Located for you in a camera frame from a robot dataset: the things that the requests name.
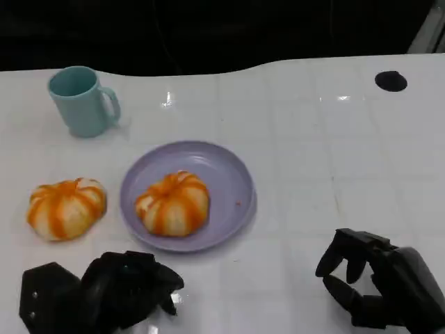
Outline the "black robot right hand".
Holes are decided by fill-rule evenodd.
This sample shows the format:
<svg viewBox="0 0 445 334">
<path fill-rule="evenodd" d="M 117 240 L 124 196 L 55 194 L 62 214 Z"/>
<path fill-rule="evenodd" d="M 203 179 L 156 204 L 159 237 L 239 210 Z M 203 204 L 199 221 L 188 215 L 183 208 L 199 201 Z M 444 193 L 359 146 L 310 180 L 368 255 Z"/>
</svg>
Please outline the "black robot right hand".
<svg viewBox="0 0 445 334">
<path fill-rule="evenodd" d="M 316 276 L 355 327 L 444 332 L 444 295 L 420 253 L 365 231 L 338 229 Z"/>
</svg>

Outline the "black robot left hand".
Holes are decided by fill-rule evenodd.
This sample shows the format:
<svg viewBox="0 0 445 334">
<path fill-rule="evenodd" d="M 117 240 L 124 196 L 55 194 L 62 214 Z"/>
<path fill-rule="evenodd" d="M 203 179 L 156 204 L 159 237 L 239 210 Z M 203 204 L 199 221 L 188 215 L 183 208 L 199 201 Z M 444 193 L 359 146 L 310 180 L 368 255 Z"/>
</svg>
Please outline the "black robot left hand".
<svg viewBox="0 0 445 334">
<path fill-rule="evenodd" d="M 105 252 L 90 263 L 81 279 L 81 332 L 128 329 L 159 308 L 176 315 L 171 294 L 183 288 L 183 278 L 151 253 Z"/>
</svg>

